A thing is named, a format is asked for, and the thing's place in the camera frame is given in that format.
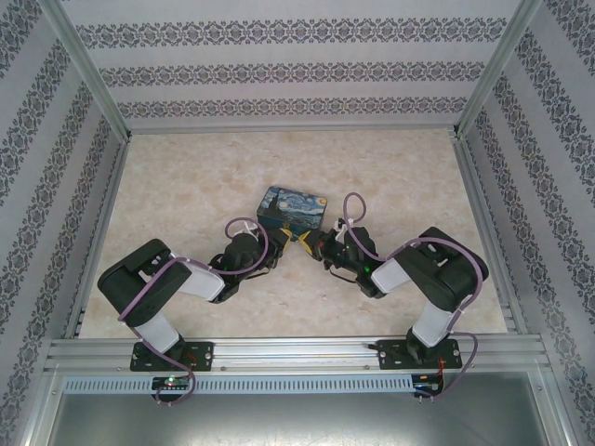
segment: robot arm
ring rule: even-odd
[[[344,220],[338,221],[341,227]],[[373,254],[376,246],[365,228],[353,228],[356,237]],[[344,243],[337,240],[337,230],[307,232],[299,241],[325,269],[344,268],[357,274],[356,282],[368,297],[381,298],[402,284],[413,281],[428,298],[424,310],[407,333],[407,351],[417,363],[434,361],[456,320],[457,311],[477,288],[474,267],[458,250],[440,243],[406,246],[386,262],[367,256],[348,232]],[[488,269],[481,258],[437,228],[429,228],[419,239],[446,241],[465,250],[477,262],[482,279]]]
[[[167,321],[161,308],[177,291],[197,295],[215,304],[224,302],[237,293],[241,281],[254,277],[255,271],[275,268],[291,239],[291,233],[288,230],[269,230],[267,235],[269,247],[262,262],[255,269],[239,275],[219,276],[190,263],[173,263],[126,315],[125,324],[160,353],[182,361],[185,341]],[[264,246],[261,234],[255,235],[251,231],[238,233],[224,253],[215,256],[209,266],[225,271],[247,269],[262,256]],[[99,278],[98,288],[122,314],[145,287],[146,278],[151,278],[174,257],[175,254],[161,240],[153,239],[108,268]]]

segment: pink cable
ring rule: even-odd
[[[260,263],[262,263],[265,256],[267,255],[267,252],[269,251],[269,236],[267,235],[267,231],[264,230],[262,225],[260,225],[260,223],[258,223],[255,219],[244,217],[244,216],[239,216],[239,217],[231,220],[225,226],[225,235],[230,239],[233,238],[229,233],[230,226],[237,221],[248,221],[250,223],[256,224],[258,229],[264,236],[264,251],[262,252],[262,256],[260,256],[260,258],[254,265],[252,265],[251,267],[248,267],[248,268],[237,270],[237,271],[221,271],[218,269],[213,269],[213,268],[209,267],[208,265],[204,264],[203,262],[199,262],[198,260],[193,260],[191,258],[187,258],[187,257],[172,258],[151,277],[151,279],[142,288],[142,290],[140,290],[140,292],[136,295],[136,297],[134,299],[132,299],[130,304],[128,304],[128,306],[124,309],[124,311],[122,311],[122,313],[118,317],[118,321],[123,321],[126,318],[126,316],[130,313],[130,311],[132,311],[134,309],[134,307],[139,303],[139,301],[147,294],[147,292],[151,289],[151,287],[155,284],[155,282],[157,282],[157,280],[159,280],[159,278],[161,276],[163,276],[164,273],[169,268],[171,268],[172,265],[174,265],[174,263],[178,263],[178,262],[190,263],[191,265],[197,266],[202,269],[207,269],[207,270],[213,271],[216,274],[220,274],[220,275],[245,274],[245,273],[255,269],[258,265],[260,265]],[[167,405],[173,406],[175,404],[180,404],[181,402],[187,400],[194,393],[194,390],[196,389],[196,375],[194,374],[192,369],[190,367],[186,367],[181,362],[177,362],[177,361],[172,360],[171,358],[167,357],[164,353],[160,352],[157,348],[155,348],[150,342],[143,339],[142,336],[140,335],[140,333],[137,330],[135,330],[133,327],[130,327],[130,330],[132,330],[132,332],[142,341],[144,346],[146,348],[148,348],[152,354],[161,358],[164,361],[169,362],[172,365],[175,365],[176,367],[179,367],[184,372],[187,372],[188,375],[190,376],[190,379],[192,380],[192,385],[191,385],[191,388],[189,389],[189,391],[187,393],[185,393],[184,395],[182,395],[181,397],[179,397],[177,400],[168,402]],[[165,387],[160,387],[159,389],[157,389],[157,393],[155,394],[155,399],[157,400],[157,404],[165,403],[165,401],[162,401],[159,399],[159,395],[164,388]]]
[[[475,260],[473,258],[473,256],[469,253],[469,251],[467,251],[466,249],[462,248],[461,246],[459,246],[455,243],[452,243],[452,242],[449,242],[449,241],[443,240],[443,239],[438,239],[436,237],[418,237],[418,238],[412,239],[409,242],[403,244],[401,247],[397,248],[387,258],[383,258],[383,257],[377,256],[377,255],[371,253],[370,251],[368,251],[365,248],[364,244],[358,240],[355,233],[353,232],[353,229],[351,228],[349,214],[347,212],[347,203],[348,203],[350,197],[357,197],[360,200],[360,202],[362,203],[362,206],[364,208],[364,210],[362,211],[362,214],[358,218],[354,219],[353,223],[357,223],[357,222],[361,221],[364,218],[365,213],[367,211],[367,206],[365,205],[364,197],[362,195],[360,195],[358,192],[350,192],[345,196],[345,200],[343,201],[343,219],[345,220],[345,224],[347,225],[347,231],[349,232],[353,241],[370,258],[373,258],[378,262],[386,262],[389,259],[395,257],[397,254],[399,254],[404,248],[406,248],[407,246],[410,246],[412,244],[436,243],[436,244],[442,244],[444,246],[448,246],[449,248],[452,248],[452,249],[458,251],[461,255],[463,255],[470,262],[471,266],[473,267],[473,269],[475,271],[475,275],[477,277],[477,286],[475,287],[475,291],[473,291],[471,298],[469,298],[467,301],[465,301],[463,304],[461,304],[461,306],[459,308],[456,309],[455,316],[453,317],[453,319],[450,321],[450,323],[446,327],[446,331],[450,332],[452,335],[469,336],[473,340],[473,350],[471,351],[471,354],[469,355],[469,359],[467,360],[467,362],[465,363],[465,365],[463,366],[463,368],[461,369],[459,374],[456,376],[456,378],[452,382],[452,384],[446,390],[444,390],[441,394],[437,395],[436,397],[433,397],[433,399],[432,399],[432,401],[438,400],[443,395],[450,392],[460,382],[461,378],[463,377],[465,372],[468,370],[468,368],[471,366],[471,363],[473,362],[473,360],[475,359],[475,355],[477,354],[477,349],[479,346],[479,341],[477,339],[477,336],[473,333],[468,333],[468,332],[452,332],[452,329],[455,326],[456,321],[458,321],[458,318],[460,318],[461,314],[463,314],[463,310],[465,308],[467,308],[469,305],[471,305],[473,303],[473,301],[477,298],[477,296],[480,294],[480,292],[482,290],[482,286],[483,286],[482,269],[480,268],[479,264],[477,263],[477,260]]]
[[[351,238],[353,239],[353,241],[370,258],[373,258],[374,260],[376,260],[378,262],[386,262],[387,260],[389,260],[389,259],[395,257],[397,254],[399,254],[404,248],[406,248],[407,246],[410,246],[412,244],[415,244],[415,243],[436,243],[436,244],[442,244],[444,246],[448,246],[449,248],[452,248],[455,251],[458,251],[461,255],[463,255],[470,262],[471,266],[473,267],[473,269],[475,271],[475,275],[477,276],[477,286],[475,287],[475,291],[471,295],[471,298],[469,298],[466,302],[464,302],[456,310],[457,313],[456,313],[455,317],[451,320],[451,322],[448,324],[448,327],[447,327],[447,330],[450,332],[452,330],[453,326],[455,326],[456,321],[458,321],[458,318],[460,318],[460,315],[463,313],[463,311],[465,310],[465,308],[467,308],[469,305],[471,305],[473,303],[473,301],[477,298],[477,296],[479,295],[479,293],[482,290],[482,286],[483,286],[483,274],[482,274],[482,269],[480,268],[480,266],[477,263],[477,261],[469,253],[469,251],[467,251],[466,249],[462,248],[458,244],[449,242],[447,240],[438,239],[436,237],[418,237],[418,238],[412,239],[409,242],[403,244],[401,247],[397,248],[387,258],[380,257],[380,256],[377,256],[377,255],[371,253],[370,251],[368,251],[365,248],[364,244],[362,242],[360,242],[359,239],[356,237],[355,232],[353,232],[353,229],[352,229],[351,224],[349,222],[350,218],[349,218],[349,214],[347,212],[347,203],[348,203],[348,201],[349,201],[349,199],[351,197],[357,197],[360,200],[360,202],[362,203],[362,206],[364,207],[364,210],[362,211],[362,214],[358,218],[354,219],[353,220],[353,223],[357,223],[358,221],[361,221],[364,218],[364,216],[365,216],[365,213],[366,213],[366,210],[367,210],[367,206],[365,204],[364,197],[362,195],[360,195],[358,192],[350,192],[350,193],[348,193],[345,196],[345,200],[343,201],[343,219],[345,220],[345,224],[347,225],[347,231],[349,232],[349,234],[350,234]]]
[[[187,257],[172,258],[151,277],[151,279],[142,288],[142,290],[140,290],[140,293],[138,293],[137,296],[134,299],[132,299],[132,301],[128,304],[128,306],[124,309],[124,311],[122,311],[122,313],[118,317],[118,321],[123,321],[126,318],[126,316],[128,316],[130,311],[132,311],[132,309],[139,303],[139,301],[149,292],[149,290],[155,284],[155,282],[157,282],[159,280],[159,278],[161,276],[163,276],[164,273],[168,269],[170,269],[174,263],[180,263],[180,262],[181,263],[190,263],[191,265],[194,265],[194,266],[202,268],[202,269],[207,269],[207,270],[212,271],[212,272],[219,274],[221,276],[224,276],[224,275],[234,276],[237,274],[245,274],[249,271],[252,271],[258,265],[260,265],[260,263],[262,263],[262,261],[264,260],[264,257],[267,255],[267,252],[269,251],[269,236],[267,235],[267,231],[264,230],[262,225],[260,225],[260,223],[258,223],[254,218],[238,216],[237,218],[234,218],[232,221],[230,221],[227,224],[227,226],[225,227],[225,235],[227,235],[229,238],[232,238],[232,236],[230,236],[230,234],[229,234],[229,228],[233,223],[235,223],[237,221],[249,221],[250,223],[255,223],[258,226],[258,229],[260,230],[260,232],[262,232],[262,235],[264,236],[264,250],[262,251],[262,256],[260,256],[260,258],[257,260],[257,262],[254,265],[252,265],[251,267],[248,267],[248,268],[239,269],[237,271],[222,271],[219,269],[214,269],[212,267],[209,267],[208,265],[204,264],[203,262],[199,262],[198,260],[193,260],[191,258],[187,258]]]
[[[137,332],[134,328],[130,328],[130,330],[132,330],[132,333],[134,333],[142,341],[142,343],[144,344],[144,346],[146,348],[148,348],[153,355],[161,358],[164,361],[169,362],[172,365],[175,365],[176,367],[179,367],[184,372],[188,372],[188,375],[189,375],[189,377],[190,377],[190,379],[192,381],[192,385],[191,385],[190,389],[188,390],[188,392],[186,392],[184,395],[182,395],[181,397],[179,397],[177,400],[169,401],[169,402],[165,402],[165,401],[162,401],[162,400],[159,399],[159,395],[161,394],[161,391],[164,388],[167,388],[167,387],[159,387],[157,389],[157,393],[155,393],[155,399],[157,400],[157,404],[159,404],[159,405],[161,405],[161,404],[167,404],[168,406],[173,406],[175,404],[180,404],[181,402],[187,400],[194,393],[194,390],[196,389],[196,375],[194,374],[194,372],[192,371],[192,369],[190,367],[186,367],[181,362],[177,362],[177,361],[172,360],[171,358],[167,357],[165,354],[163,354],[157,348],[153,347],[151,345],[151,343],[149,343],[146,340],[144,340],[142,338],[142,336],[140,335],[140,333]]]

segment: wire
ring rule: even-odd
[[[331,276],[335,276],[338,279],[341,279],[342,281],[345,281],[347,283],[356,283],[356,281],[352,281],[351,279],[348,279],[347,277],[343,277],[339,274],[336,274],[335,272],[333,272],[333,270],[329,269],[328,272],[331,273]]]
[[[440,367],[440,369],[436,376],[440,376],[440,383],[438,383],[439,386],[440,384],[444,383],[444,360],[442,356],[438,358],[438,366]]]
[[[190,353],[186,353],[182,358],[190,358],[194,364],[196,363],[196,357]]]
[[[223,271],[220,269],[213,269],[210,266],[204,264],[203,262],[199,262],[198,260],[193,260],[191,258],[187,258],[187,257],[172,258],[151,277],[151,279],[145,284],[145,286],[142,288],[142,290],[140,290],[140,293],[138,293],[137,296],[134,299],[132,299],[132,301],[128,304],[128,306],[124,309],[124,311],[122,311],[122,313],[118,317],[118,321],[120,321],[120,322],[124,321],[126,316],[128,316],[130,311],[132,311],[132,309],[139,303],[139,301],[149,292],[151,287],[154,286],[155,283],[159,280],[159,278],[161,276],[163,276],[164,273],[168,269],[170,269],[175,263],[190,263],[191,265],[194,265],[195,267],[206,269],[206,270],[214,272],[218,275],[223,275],[223,276],[224,275],[235,276],[238,274],[245,274],[249,271],[252,271],[253,269],[256,269],[258,267],[258,265],[260,265],[262,263],[262,261],[264,260],[264,258],[267,255],[267,252],[269,251],[269,236],[267,235],[267,231],[254,218],[239,216],[239,217],[231,220],[225,227],[225,235],[227,235],[228,237],[230,237],[229,227],[231,224],[235,223],[236,221],[249,221],[250,223],[255,223],[258,226],[258,229],[260,230],[260,232],[262,232],[262,235],[264,236],[264,250],[262,251],[262,256],[260,256],[260,258],[257,260],[257,262],[254,265],[252,265],[248,268],[239,269],[237,271]]]
[[[453,380],[453,382],[450,384],[450,386],[448,386],[445,390],[443,390],[439,395],[437,395],[436,397],[434,397],[435,400],[439,400],[444,395],[446,395],[447,393],[449,393],[450,391],[452,391],[453,388],[455,388],[458,385],[458,383],[460,382],[460,380],[463,377],[463,375],[465,374],[465,372],[468,370],[468,368],[473,363],[473,360],[475,359],[475,356],[477,355],[477,349],[478,349],[478,347],[480,345],[479,340],[477,339],[477,336],[475,334],[473,334],[473,333],[468,333],[468,332],[453,332],[453,335],[455,335],[455,336],[468,336],[468,337],[470,337],[473,340],[473,350],[471,351],[471,354],[469,355],[469,359],[467,360],[467,362],[465,362],[465,365],[463,366],[463,368],[461,369],[461,371],[458,373],[458,375],[456,376],[456,378]]]
[[[260,272],[259,274],[255,274],[254,276],[246,277],[245,281],[249,281],[250,279],[255,279],[256,277],[266,276],[271,272],[271,269],[267,270],[266,272]]]
[[[414,394],[414,396],[416,394],[420,393],[421,395],[425,396],[426,398],[429,398],[432,403],[434,402],[434,399],[436,398],[431,393],[428,393],[425,390],[421,390],[420,388],[417,388],[417,387],[412,393]]]
[[[357,197],[360,200],[360,203],[362,204],[362,206],[364,208],[364,210],[362,211],[362,214],[358,218],[355,218],[355,219],[352,220],[353,223],[357,223],[358,221],[361,221],[365,217],[365,213],[367,211],[367,206],[365,204],[364,197],[362,195],[360,195],[358,192],[350,192],[350,193],[348,193],[345,196],[345,199],[343,200],[343,219],[345,220],[345,225],[347,226],[347,231],[351,235],[351,238],[356,242],[356,244],[360,247],[360,249],[362,249],[362,251],[367,256],[369,256],[369,257],[371,257],[371,258],[373,258],[373,259],[375,259],[375,260],[377,260],[379,262],[386,262],[389,259],[395,257],[397,254],[399,254],[404,248],[406,248],[407,246],[410,246],[412,244],[416,244],[416,243],[437,243],[437,244],[442,244],[444,246],[448,246],[449,248],[452,248],[455,251],[458,251],[461,255],[463,255],[470,262],[471,266],[473,267],[473,269],[475,271],[475,275],[477,277],[477,286],[475,287],[475,291],[473,291],[473,294],[471,295],[471,297],[469,299],[466,299],[465,301],[463,301],[463,303],[461,304],[461,306],[456,309],[456,315],[453,317],[453,319],[449,322],[448,326],[446,327],[446,332],[447,333],[450,333],[452,335],[469,336],[473,340],[473,350],[471,351],[471,354],[469,356],[469,359],[467,360],[467,362],[465,363],[465,365],[461,369],[460,373],[456,376],[456,378],[452,382],[452,384],[449,387],[447,387],[445,390],[443,390],[439,395],[437,395],[436,397],[433,397],[432,402],[434,400],[438,400],[443,395],[445,395],[448,392],[450,392],[454,387],[456,387],[456,385],[460,382],[460,380],[463,377],[463,375],[465,374],[465,372],[471,366],[473,360],[475,359],[475,356],[477,355],[477,349],[479,347],[479,340],[477,339],[477,336],[475,334],[473,334],[473,333],[468,333],[468,332],[453,332],[452,329],[455,326],[456,321],[458,321],[458,318],[460,318],[461,314],[463,314],[463,311],[465,310],[465,308],[467,308],[469,305],[471,305],[473,303],[473,301],[477,298],[477,296],[479,295],[479,293],[481,292],[482,285],[483,285],[482,269],[480,268],[479,264],[477,263],[477,260],[475,260],[473,258],[473,256],[469,253],[468,250],[462,248],[461,246],[459,246],[459,245],[457,245],[455,243],[452,243],[452,242],[449,242],[449,241],[443,240],[443,239],[438,239],[436,237],[418,237],[418,238],[412,239],[409,242],[403,244],[401,247],[397,248],[387,258],[383,258],[383,257],[377,256],[377,255],[371,253],[358,240],[357,236],[355,235],[355,232],[351,228],[350,217],[349,217],[349,214],[347,212],[347,204],[348,204],[349,198],[351,198],[351,197]]]
[[[262,233],[262,235],[264,237],[264,250],[262,252],[262,256],[260,256],[260,258],[257,260],[257,262],[254,265],[252,265],[251,267],[248,267],[248,268],[237,270],[237,271],[221,271],[218,269],[213,269],[213,268],[209,267],[208,265],[204,264],[203,262],[199,262],[198,260],[193,260],[191,258],[187,258],[187,257],[172,258],[151,277],[151,279],[145,284],[145,286],[142,288],[142,290],[140,290],[140,292],[136,295],[136,297],[134,299],[132,299],[132,301],[128,304],[128,306],[124,309],[124,311],[122,311],[122,313],[118,317],[118,321],[124,321],[126,319],[126,316],[130,313],[130,311],[132,311],[134,309],[134,307],[147,294],[147,292],[151,289],[151,287],[155,285],[155,283],[159,280],[159,278],[161,276],[163,276],[164,273],[168,269],[170,269],[175,263],[190,263],[191,265],[194,265],[194,266],[202,268],[202,269],[210,270],[210,271],[212,271],[216,274],[219,274],[219,275],[244,274],[244,273],[247,273],[247,272],[252,271],[253,269],[257,268],[258,265],[260,265],[260,263],[262,263],[265,256],[267,255],[267,252],[269,251],[269,236],[267,235],[267,231],[254,218],[239,216],[239,217],[231,220],[225,226],[225,235],[227,235],[229,238],[232,238],[232,236],[230,236],[230,234],[229,234],[229,228],[233,223],[235,223],[237,221],[247,221],[247,222],[256,224],[258,229],[260,230],[260,232]],[[142,341],[144,346],[146,348],[148,348],[152,354],[154,354],[158,358],[161,358],[164,361],[169,362],[172,365],[175,365],[176,367],[179,367],[179,369],[183,370],[184,372],[187,372],[188,377],[192,381],[192,385],[191,385],[190,389],[188,390],[188,392],[186,392],[184,395],[179,397],[177,400],[170,401],[170,402],[162,401],[159,399],[159,395],[160,395],[161,391],[164,389],[164,387],[160,387],[159,389],[157,389],[157,393],[155,394],[155,399],[157,400],[157,404],[161,405],[162,403],[166,403],[168,406],[173,406],[175,404],[180,404],[184,400],[188,399],[192,395],[192,393],[194,393],[194,390],[196,389],[196,375],[192,371],[192,368],[186,367],[184,364],[177,362],[175,360],[172,360],[171,358],[166,356],[164,353],[160,352],[157,348],[155,348],[149,341],[143,339],[143,337],[140,335],[140,333],[137,332],[133,327],[130,327],[130,329]]]
[[[357,223],[358,221],[361,221],[366,214],[367,206],[365,204],[364,197],[362,195],[360,195],[358,192],[350,192],[345,196],[345,199],[343,200],[343,219],[345,220],[345,225],[347,226],[347,231],[349,232],[351,238],[367,256],[377,260],[378,262],[386,262],[389,259],[395,257],[397,254],[399,254],[404,248],[406,248],[407,246],[410,246],[412,244],[437,243],[437,244],[441,244],[444,246],[448,246],[451,249],[454,249],[455,251],[457,251],[461,255],[463,255],[470,262],[471,266],[473,267],[473,270],[475,271],[475,275],[477,277],[477,286],[475,287],[475,291],[473,292],[471,297],[469,299],[463,301],[461,306],[456,309],[456,315],[453,317],[453,319],[450,321],[450,323],[446,327],[446,331],[450,332],[453,329],[453,327],[455,326],[456,321],[458,321],[458,318],[460,318],[460,316],[463,313],[463,311],[465,310],[465,308],[467,308],[469,305],[471,305],[475,301],[475,299],[477,298],[477,296],[480,294],[480,292],[482,290],[483,274],[482,274],[482,269],[480,268],[479,264],[477,263],[477,260],[475,260],[473,258],[473,256],[469,253],[468,250],[464,249],[463,247],[459,246],[458,244],[449,242],[444,239],[439,239],[436,237],[418,237],[418,238],[410,240],[409,242],[407,242],[407,243],[403,244],[402,246],[400,246],[399,248],[397,248],[387,258],[377,256],[365,248],[365,246],[362,244],[362,242],[359,241],[359,239],[357,238],[357,236],[355,235],[355,232],[353,231],[353,229],[351,227],[350,217],[347,212],[347,203],[351,197],[357,197],[360,200],[360,202],[362,203],[362,206],[364,207],[362,214],[358,218],[355,218],[352,220],[353,223]]]
[[[153,347],[150,342],[148,342],[145,339],[143,339],[142,336],[140,335],[140,333],[137,332],[134,328],[130,327],[130,330],[132,330],[132,333],[134,333],[140,339],[140,341],[144,344],[144,346],[146,348],[148,348],[149,351],[153,355],[157,356],[158,358],[161,358],[164,361],[169,362],[172,365],[175,365],[176,367],[179,367],[184,372],[187,372],[188,373],[188,377],[192,381],[192,384],[191,384],[188,392],[186,392],[184,395],[182,395],[181,397],[179,397],[177,400],[174,400],[174,401],[163,401],[163,400],[160,400],[159,399],[159,395],[161,394],[161,391],[163,389],[165,389],[165,387],[159,387],[157,389],[157,393],[155,393],[155,399],[157,400],[157,404],[159,404],[159,405],[161,405],[161,404],[167,404],[168,406],[173,406],[175,404],[180,404],[184,400],[187,400],[192,395],[192,393],[194,393],[194,390],[196,389],[196,375],[194,374],[194,372],[192,371],[192,369],[190,367],[186,367],[181,362],[177,362],[177,361],[172,360],[171,358],[167,357],[164,353],[162,353],[161,351],[159,351],[157,348]]]

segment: patterned wallpaper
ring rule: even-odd
[[[154,130],[453,125],[518,0],[63,5],[128,125]]]
[[[467,135],[530,330],[595,444],[595,15],[546,1]]]
[[[34,0],[0,2],[0,445],[62,337],[122,144]]]

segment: gray panel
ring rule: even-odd
[[[466,376],[435,404],[409,395],[201,395],[173,408],[148,396],[62,398],[50,444],[425,446],[548,444],[526,377]]]

